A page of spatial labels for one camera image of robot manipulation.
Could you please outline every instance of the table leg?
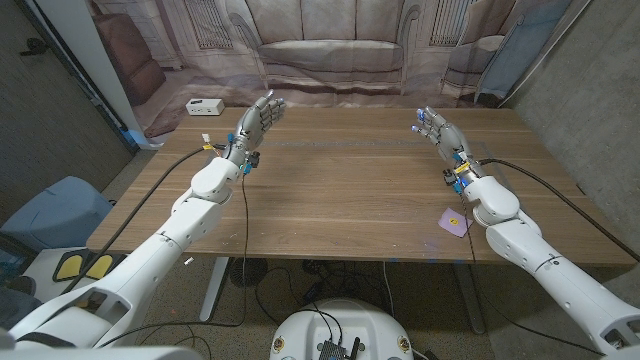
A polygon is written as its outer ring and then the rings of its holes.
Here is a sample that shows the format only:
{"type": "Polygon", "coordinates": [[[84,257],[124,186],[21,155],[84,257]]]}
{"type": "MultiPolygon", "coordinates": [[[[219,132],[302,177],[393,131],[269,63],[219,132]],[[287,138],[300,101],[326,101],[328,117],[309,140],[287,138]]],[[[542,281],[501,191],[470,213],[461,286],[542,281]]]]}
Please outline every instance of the table leg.
{"type": "Polygon", "coordinates": [[[220,290],[222,290],[222,282],[225,279],[224,274],[229,264],[228,257],[218,257],[215,261],[216,263],[213,265],[207,294],[204,296],[202,310],[200,310],[200,321],[208,321],[211,318],[211,314],[213,314],[216,306],[216,301],[218,300],[218,295],[220,294],[220,290]]]}
{"type": "Polygon", "coordinates": [[[456,275],[456,279],[458,280],[458,287],[460,287],[462,298],[467,307],[471,330],[478,335],[484,334],[486,328],[484,325],[484,318],[482,317],[482,310],[480,309],[478,293],[476,292],[476,286],[473,282],[473,276],[471,275],[471,266],[467,264],[454,264],[453,271],[456,275]]]}

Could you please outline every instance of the power cord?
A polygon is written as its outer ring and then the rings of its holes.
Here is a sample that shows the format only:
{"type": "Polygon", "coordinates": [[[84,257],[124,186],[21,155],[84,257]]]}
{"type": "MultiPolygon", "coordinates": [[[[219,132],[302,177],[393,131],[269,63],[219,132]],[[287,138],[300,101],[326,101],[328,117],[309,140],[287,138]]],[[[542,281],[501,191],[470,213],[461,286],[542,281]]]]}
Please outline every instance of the power cord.
{"type": "Polygon", "coordinates": [[[177,341],[173,344],[173,346],[176,346],[178,344],[180,344],[181,342],[187,341],[187,340],[193,340],[193,345],[191,345],[191,347],[193,348],[195,346],[195,341],[196,339],[198,340],[202,340],[202,342],[204,343],[204,345],[207,347],[207,352],[209,353],[209,360],[212,360],[212,354],[211,354],[211,346],[209,346],[209,343],[207,342],[207,340],[205,340],[202,336],[197,336],[197,335],[192,335],[189,337],[186,337],[180,341],[177,341]]]}
{"type": "Polygon", "coordinates": [[[396,312],[393,308],[393,296],[391,296],[391,287],[389,287],[389,280],[387,279],[387,262],[382,262],[382,273],[384,274],[384,283],[387,285],[387,291],[389,292],[389,302],[391,303],[391,316],[395,319],[396,312]]]}
{"type": "Polygon", "coordinates": [[[618,245],[622,250],[624,250],[627,254],[629,254],[629,256],[631,256],[632,258],[634,258],[637,262],[640,262],[640,255],[636,254],[633,250],[631,250],[630,247],[628,247],[627,245],[625,245],[622,241],[620,241],[617,237],[615,237],[612,233],[610,233],[609,231],[607,231],[607,229],[605,229],[604,227],[602,227],[602,225],[600,225],[597,221],[595,221],[591,216],[589,216],[587,213],[585,213],[582,209],[580,209],[576,204],[574,204],[571,200],[569,200],[566,196],[562,195],[562,193],[560,193],[560,191],[556,190],[556,188],[554,188],[553,186],[551,186],[551,184],[549,184],[548,182],[542,180],[540,177],[538,177],[537,175],[535,175],[534,173],[527,171],[521,167],[519,167],[518,165],[512,164],[508,161],[504,161],[504,160],[500,160],[500,159],[483,159],[483,160],[479,160],[478,163],[480,165],[486,165],[486,164],[491,164],[491,163],[496,163],[496,164],[500,164],[500,165],[504,165],[504,166],[508,166],[514,170],[517,170],[525,175],[527,175],[528,177],[532,178],[533,180],[539,182],[540,184],[542,184],[544,187],[546,187],[547,189],[549,189],[549,191],[551,191],[552,193],[554,193],[558,198],[560,198],[560,200],[564,201],[565,204],[569,205],[569,207],[571,207],[573,210],[575,210],[578,214],[580,214],[580,216],[582,216],[585,220],[587,220],[591,225],[595,226],[596,229],[598,229],[602,234],[604,234],[604,236],[606,236],[607,238],[609,238],[609,240],[613,241],[616,245],[618,245]]]}
{"type": "MultiPolygon", "coordinates": [[[[162,329],[163,326],[160,326],[158,328],[156,328],[155,330],[153,330],[149,335],[145,336],[144,339],[142,339],[142,341],[140,342],[140,345],[144,345],[144,343],[147,341],[147,339],[149,339],[153,334],[155,334],[156,332],[158,332],[158,330],[162,329]]],[[[189,332],[191,333],[191,337],[196,336],[196,334],[193,332],[193,329],[191,328],[191,326],[187,325],[187,328],[189,329],[189,332]]],[[[193,342],[191,343],[191,347],[194,347],[196,344],[195,339],[193,339],[193,342]]]]}
{"type": "MultiPolygon", "coordinates": [[[[469,238],[469,245],[471,246],[471,256],[473,257],[473,264],[477,265],[476,254],[475,254],[475,251],[473,250],[473,241],[471,240],[471,232],[469,231],[469,220],[467,219],[467,204],[464,201],[464,197],[462,196],[462,194],[460,194],[460,200],[462,201],[462,207],[464,209],[464,222],[465,222],[465,225],[467,227],[467,237],[469,238]]],[[[542,336],[542,337],[546,337],[547,339],[551,339],[551,340],[555,340],[555,341],[561,342],[563,344],[571,345],[571,346],[574,346],[574,347],[577,347],[577,348],[592,352],[594,354],[598,354],[600,356],[604,356],[605,355],[605,354],[603,354],[603,353],[601,353],[599,351],[590,349],[590,348],[588,348],[588,347],[586,347],[584,345],[576,344],[574,342],[571,342],[571,341],[568,341],[568,340],[564,340],[564,339],[560,339],[560,338],[557,338],[557,337],[552,336],[552,335],[547,335],[547,334],[542,333],[540,331],[533,330],[533,329],[528,328],[528,327],[526,327],[524,325],[520,325],[520,324],[516,323],[515,321],[511,320],[510,318],[508,318],[505,314],[503,314],[500,310],[498,310],[498,308],[495,305],[493,305],[493,303],[489,300],[487,295],[485,295],[484,291],[482,291],[482,288],[477,287],[477,289],[478,289],[478,292],[482,295],[482,297],[487,301],[487,303],[493,308],[493,310],[495,312],[497,312],[498,315],[500,315],[502,318],[504,318],[509,323],[511,323],[512,325],[517,326],[520,329],[526,330],[526,331],[528,331],[530,333],[533,333],[533,334],[536,334],[536,335],[539,335],[539,336],[542,336]]]]}
{"type": "Polygon", "coordinates": [[[338,339],[338,346],[342,345],[342,326],[340,326],[340,323],[338,322],[338,320],[336,320],[336,318],[333,317],[333,315],[328,314],[328,313],[326,313],[324,311],[314,310],[314,309],[300,309],[298,311],[294,311],[293,314],[299,313],[299,312],[305,312],[305,311],[311,311],[311,312],[318,313],[320,315],[326,315],[326,316],[330,317],[331,319],[333,319],[333,321],[335,321],[336,324],[338,324],[338,329],[340,329],[340,339],[338,339]]]}
{"type": "MultiPolygon", "coordinates": [[[[244,324],[244,321],[247,318],[247,283],[246,283],[246,280],[245,280],[245,262],[247,260],[247,247],[249,245],[249,205],[247,203],[247,194],[246,194],[245,189],[244,189],[244,178],[245,178],[245,176],[246,175],[242,176],[242,195],[243,195],[243,198],[244,198],[245,214],[246,214],[246,232],[245,232],[245,243],[244,243],[244,255],[243,255],[243,261],[242,261],[242,283],[243,283],[243,288],[244,288],[244,310],[242,312],[242,320],[237,324],[225,324],[225,323],[202,322],[202,321],[168,321],[168,322],[162,322],[162,323],[147,324],[147,325],[139,326],[139,327],[137,327],[135,329],[131,329],[131,330],[127,331],[127,332],[124,332],[124,333],[122,333],[122,334],[120,334],[120,335],[108,340],[107,342],[101,344],[98,348],[103,348],[103,347],[113,343],[114,341],[122,339],[123,337],[131,335],[131,334],[136,333],[138,331],[141,331],[141,330],[144,330],[144,329],[149,329],[149,328],[154,328],[154,327],[157,327],[157,329],[155,329],[151,334],[149,334],[147,337],[145,337],[143,342],[146,341],[151,335],[153,335],[153,333],[155,333],[156,331],[160,330],[160,328],[162,328],[164,326],[202,325],[202,326],[216,326],[216,327],[234,328],[234,327],[242,326],[244,324]]],[[[192,335],[188,339],[191,339],[191,338],[195,339],[196,336],[192,335]]]]}
{"type": "Polygon", "coordinates": [[[316,311],[318,312],[318,314],[320,314],[320,316],[322,316],[322,320],[324,320],[324,323],[327,324],[327,327],[329,328],[329,342],[333,342],[333,331],[331,331],[331,326],[329,325],[329,322],[327,321],[327,318],[324,317],[324,315],[322,315],[322,312],[320,311],[320,309],[318,309],[318,305],[316,305],[315,301],[311,302],[313,304],[313,307],[316,308],[316,311]]]}
{"type": "MultiPolygon", "coordinates": [[[[260,284],[262,284],[262,281],[264,281],[264,279],[267,278],[267,275],[269,275],[270,273],[274,272],[274,271],[284,271],[287,274],[287,279],[289,280],[289,290],[291,291],[291,296],[295,299],[296,303],[298,303],[298,305],[302,305],[300,303],[300,301],[298,300],[298,297],[296,296],[296,294],[293,292],[293,287],[291,285],[291,272],[289,271],[289,269],[287,268],[283,268],[283,267],[275,267],[269,271],[267,271],[267,274],[265,275],[264,278],[262,278],[262,280],[260,280],[260,282],[256,285],[255,288],[255,295],[256,295],[256,302],[258,303],[258,306],[260,307],[260,309],[262,309],[262,312],[264,312],[265,315],[267,315],[267,317],[269,319],[271,319],[271,321],[273,321],[276,325],[280,326],[280,324],[282,322],[278,321],[275,317],[273,317],[273,315],[269,314],[269,312],[267,311],[267,309],[264,307],[264,305],[262,304],[262,301],[260,301],[260,296],[259,296],[259,288],[260,288],[260,284]]],[[[330,314],[327,314],[324,311],[320,311],[320,309],[318,309],[318,306],[316,305],[315,302],[311,302],[313,304],[313,306],[315,307],[314,309],[300,309],[297,311],[294,311],[292,314],[298,313],[298,312],[303,312],[303,311],[312,311],[312,312],[316,312],[318,314],[320,314],[320,316],[322,317],[322,319],[324,320],[325,324],[327,324],[327,328],[329,328],[329,341],[333,342],[333,331],[331,331],[331,326],[329,325],[329,322],[327,321],[327,319],[324,317],[325,315],[330,317],[331,319],[333,319],[333,321],[336,322],[336,324],[338,324],[338,328],[340,329],[340,338],[338,340],[338,345],[342,344],[342,327],[340,326],[340,323],[338,322],[338,320],[336,320],[335,317],[333,317],[330,314]]]]}
{"type": "Polygon", "coordinates": [[[173,165],[171,165],[165,172],[164,174],[162,174],[162,176],[160,176],[160,178],[158,179],[158,181],[156,181],[156,183],[151,187],[151,189],[149,189],[149,191],[147,191],[147,194],[142,198],[142,200],[140,200],[140,202],[138,202],[138,205],[136,205],[135,208],[133,208],[133,210],[131,211],[131,213],[129,214],[129,216],[127,216],[127,218],[124,220],[124,222],[122,223],[122,225],[120,225],[120,227],[118,228],[118,230],[116,230],[116,232],[113,234],[113,236],[111,236],[111,239],[109,239],[109,241],[107,241],[106,244],[104,244],[104,246],[102,247],[102,249],[100,249],[100,251],[98,251],[97,254],[95,254],[95,256],[91,259],[91,261],[89,261],[89,263],[87,265],[85,265],[82,268],[82,271],[80,271],[80,274],[78,274],[78,276],[75,277],[75,279],[73,279],[73,281],[71,281],[71,283],[64,289],[64,291],[62,291],[62,294],[66,294],[69,291],[73,290],[73,288],[78,285],[78,283],[80,282],[80,280],[82,280],[87,273],[89,272],[89,270],[93,267],[93,265],[95,265],[96,262],[98,262],[98,260],[100,258],[102,258],[102,256],[107,252],[107,250],[109,250],[109,248],[111,247],[111,245],[113,245],[113,243],[116,241],[116,239],[118,238],[118,236],[120,236],[120,234],[122,233],[122,231],[127,227],[127,225],[129,225],[129,223],[131,222],[131,219],[133,219],[133,217],[138,213],[138,210],[140,210],[140,208],[142,207],[142,205],[144,205],[144,203],[149,199],[149,197],[151,196],[151,194],[153,194],[154,191],[156,191],[156,189],[158,188],[158,186],[160,186],[160,184],[162,183],[162,181],[164,181],[164,179],[173,171],[173,169],[175,169],[178,165],[180,165],[183,161],[187,160],[188,158],[192,157],[193,155],[205,150],[207,147],[200,147],[198,149],[193,150],[192,152],[188,153],[187,155],[183,156],[182,158],[180,158],[178,161],[176,161],[175,163],[173,163],[173,165]]]}

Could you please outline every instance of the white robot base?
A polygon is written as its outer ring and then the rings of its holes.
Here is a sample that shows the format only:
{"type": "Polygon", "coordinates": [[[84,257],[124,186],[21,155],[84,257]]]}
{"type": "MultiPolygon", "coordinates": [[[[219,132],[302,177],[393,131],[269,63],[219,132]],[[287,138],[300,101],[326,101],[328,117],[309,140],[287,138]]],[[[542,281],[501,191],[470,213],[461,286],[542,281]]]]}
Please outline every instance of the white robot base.
{"type": "Polygon", "coordinates": [[[394,318],[381,309],[354,299],[327,299],[317,302],[318,309],[331,327],[308,305],[289,316],[276,331],[271,343],[270,360],[339,359],[336,354],[357,360],[413,359],[407,332],[394,318]],[[325,343],[332,338],[332,344],[325,343]],[[360,345],[354,346],[356,338],[360,345]]]}

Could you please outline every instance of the blue chair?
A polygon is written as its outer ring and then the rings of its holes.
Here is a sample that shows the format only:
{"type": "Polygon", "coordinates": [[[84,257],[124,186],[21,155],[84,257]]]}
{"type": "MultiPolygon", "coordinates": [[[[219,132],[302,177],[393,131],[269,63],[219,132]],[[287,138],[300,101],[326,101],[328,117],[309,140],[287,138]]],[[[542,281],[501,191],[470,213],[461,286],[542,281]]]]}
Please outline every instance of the blue chair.
{"type": "Polygon", "coordinates": [[[37,252],[85,246],[112,207],[89,183],[68,176],[29,200],[0,233],[37,252]]]}

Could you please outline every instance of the yellow pad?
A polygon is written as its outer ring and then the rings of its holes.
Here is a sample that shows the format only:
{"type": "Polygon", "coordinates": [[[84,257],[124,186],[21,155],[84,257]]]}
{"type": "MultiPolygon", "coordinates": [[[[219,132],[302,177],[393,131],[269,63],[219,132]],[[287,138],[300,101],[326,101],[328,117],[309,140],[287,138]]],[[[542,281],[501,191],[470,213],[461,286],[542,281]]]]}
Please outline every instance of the yellow pad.
{"type": "Polygon", "coordinates": [[[107,270],[109,270],[109,266],[111,266],[112,263],[113,258],[111,255],[102,256],[95,264],[93,264],[91,269],[89,269],[87,276],[94,279],[102,279],[106,275],[107,270]]]}
{"type": "Polygon", "coordinates": [[[60,266],[60,270],[58,270],[56,274],[56,279],[68,279],[78,276],[78,274],[80,274],[82,260],[82,256],[80,255],[73,255],[66,259],[62,266],[60,266]]]}

